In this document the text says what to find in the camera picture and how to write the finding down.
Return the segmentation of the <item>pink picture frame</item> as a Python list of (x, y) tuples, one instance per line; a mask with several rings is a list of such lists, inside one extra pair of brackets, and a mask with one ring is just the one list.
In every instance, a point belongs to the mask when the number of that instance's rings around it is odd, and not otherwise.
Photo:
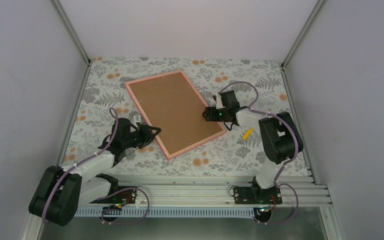
[(145, 122), (161, 129), (156, 142), (167, 160), (227, 133), (221, 123), (205, 121), (208, 104), (181, 70), (124, 85)]

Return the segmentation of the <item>yellow screwdriver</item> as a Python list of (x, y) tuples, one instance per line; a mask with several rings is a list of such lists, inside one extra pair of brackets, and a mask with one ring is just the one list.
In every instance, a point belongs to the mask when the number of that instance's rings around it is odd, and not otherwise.
[(249, 129), (246, 131), (246, 133), (243, 134), (242, 139), (243, 139), (243, 140), (247, 140), (247, 139), (250, 137), (250, 135), (252, 134), (252, 132), (253, 132), (253, 129), (252, 129), (252, 128), (249, 128)]

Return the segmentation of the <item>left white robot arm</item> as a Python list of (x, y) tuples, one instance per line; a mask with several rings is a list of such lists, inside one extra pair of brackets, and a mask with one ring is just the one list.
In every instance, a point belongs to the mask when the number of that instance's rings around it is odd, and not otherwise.
[(107, 212), (122, 210), (126, 204), (135, 202), (137, 193), (144, 191), (135, 186), (122, 187), (116, 177), (104, 172), (120, 163), (128, 149), (148, 146), (161, 131), (159, 127), (117, 118), (98, 152), (78, 163), (50, 166), (44, 171), (28, 212), (46, 223), (65, 226), (79, 207), (95, 202), (110, 203), (111, 206), (101, 212), (100, 220), (112, 222), (111, 218), (105, 218)]

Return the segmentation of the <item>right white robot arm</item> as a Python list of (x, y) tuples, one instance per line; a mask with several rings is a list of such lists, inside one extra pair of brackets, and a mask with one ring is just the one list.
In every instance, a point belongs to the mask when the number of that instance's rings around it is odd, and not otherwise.
[(251, 198), (258, 204), (270, 197), (269, 188), (277, 185), (278, 178), (286, 165), (304, 149), (302, 138), (290, 113), (283, 111), (277, 114), (263, 112), (251, 106), (241, 105), (233, 90), (220, 92), (213, 96), (216, 106), (206, 107), (202, 117), (207, 122), (242, 126), (259, 131), (263, 152), (269, 162), (255, 176), (251, 189)]

